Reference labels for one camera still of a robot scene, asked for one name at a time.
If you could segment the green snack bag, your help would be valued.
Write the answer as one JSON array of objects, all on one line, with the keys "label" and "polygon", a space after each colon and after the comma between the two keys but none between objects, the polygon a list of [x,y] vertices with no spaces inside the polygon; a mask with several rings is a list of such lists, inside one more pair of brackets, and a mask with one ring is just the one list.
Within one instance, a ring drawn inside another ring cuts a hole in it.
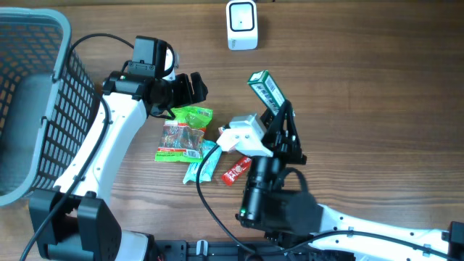
[{"label": "green snack bag", "polygon": [[166,120],[154,160],[157,162],[202,161],[202,142],[213,110],[187,106],[173,108],[173,120]]}]

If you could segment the green white carton box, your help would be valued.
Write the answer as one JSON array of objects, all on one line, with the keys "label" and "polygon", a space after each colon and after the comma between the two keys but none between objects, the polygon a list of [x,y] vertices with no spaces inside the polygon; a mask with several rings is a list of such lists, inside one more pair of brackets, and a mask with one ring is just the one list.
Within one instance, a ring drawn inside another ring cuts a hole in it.
[{"label": "green white carton box", "polygon": [[263,104],[274,114],[277,115],[286,97],[274,81],[268,70],[262,70],[251,74],[248,85],[253,92],[260,98]]}]

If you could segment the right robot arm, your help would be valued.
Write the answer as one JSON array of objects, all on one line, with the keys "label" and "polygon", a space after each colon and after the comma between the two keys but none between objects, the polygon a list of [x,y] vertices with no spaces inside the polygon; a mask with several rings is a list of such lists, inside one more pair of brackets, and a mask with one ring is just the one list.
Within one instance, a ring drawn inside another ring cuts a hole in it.
[{"label": "right robot arm", "polygon": [[250,157],[242,206],[236,219],[263,231],[287,254],[314,250],[335,260],[462,260],[463,224],[446,230],[401,228],[363,220],[316,202],[285,101],[277,113],[235,117],[229,124],[235,148]]}]

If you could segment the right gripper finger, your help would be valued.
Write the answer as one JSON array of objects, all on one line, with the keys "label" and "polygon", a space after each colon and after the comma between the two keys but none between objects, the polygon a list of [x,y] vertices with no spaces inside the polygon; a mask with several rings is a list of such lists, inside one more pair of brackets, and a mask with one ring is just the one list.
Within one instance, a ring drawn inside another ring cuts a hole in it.
[{"label": "right gripper finger", "polygon": [[273,114],[273,111],[271,109],[266,109],[265,112],[260,116],[260,120],[265,126],[267,133],[272,132],[274,119],[275,119],[275,115]]},{"label": "right gripper finger", "polygon": [[289,138],[298,137],[297,127],[294,122],[294,109],[288,99],[286,99],[278,109],[275,119],[273,120],[273,130],[270,133],[266,132],[266,136],[272,137],[278,133],[285,134],[286,132],[288,132]]}]

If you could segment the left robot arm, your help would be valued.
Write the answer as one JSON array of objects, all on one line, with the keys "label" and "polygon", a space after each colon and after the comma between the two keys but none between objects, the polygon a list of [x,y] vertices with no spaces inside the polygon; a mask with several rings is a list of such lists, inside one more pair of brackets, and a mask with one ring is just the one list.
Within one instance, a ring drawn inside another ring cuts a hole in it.
[{"label": "left robot arm", "polygon": [[203,102],[199,73],[176,74],[172,46],[139,36],[133,57],[105,80],[98,115],[78,153],[51,189],[29,202],[37,247],[47,260],[163,260],[151,234],[125,231],[109,208],[115,176],[148,117],[172,120],[175,109]]}]

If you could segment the mint green pack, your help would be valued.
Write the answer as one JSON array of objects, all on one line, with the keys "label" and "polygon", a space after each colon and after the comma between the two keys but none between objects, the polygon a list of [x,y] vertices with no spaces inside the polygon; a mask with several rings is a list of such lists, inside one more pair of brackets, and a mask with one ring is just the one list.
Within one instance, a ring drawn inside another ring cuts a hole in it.
[{"label": "mint green pack", "polygon": [[[206,156],[215,145],[216,143],[214,141],[203,140],[202,147],[201,147],[202,155]],[[200,183],[204,181],[210,182],[212,180],[213,173],[219,162],[221,154],[222,154],[222,150],[218,148],[207,159],[200,173],[200,178],[199,178]],[[186,174],[184,176],[184,179],[183,179],[183,184],[196,181],[196,174],[197,174],[199,166],[200,166],[199,162],[192,162],[189,165],[186,171]]]}]

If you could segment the red Nescafe stick sachet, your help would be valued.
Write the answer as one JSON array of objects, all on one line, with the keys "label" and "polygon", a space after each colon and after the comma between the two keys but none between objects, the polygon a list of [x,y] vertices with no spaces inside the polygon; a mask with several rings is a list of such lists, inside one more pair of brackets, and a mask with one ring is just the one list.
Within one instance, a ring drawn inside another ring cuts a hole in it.
[{"label": "red Nescafe stick sachet", "polygon": [[250,157],[242,157],[237,161],[231,169],[222,174],[221,179],[225,185],[233,185],[242,174],[246,173],[251,167],[252,159]]}]

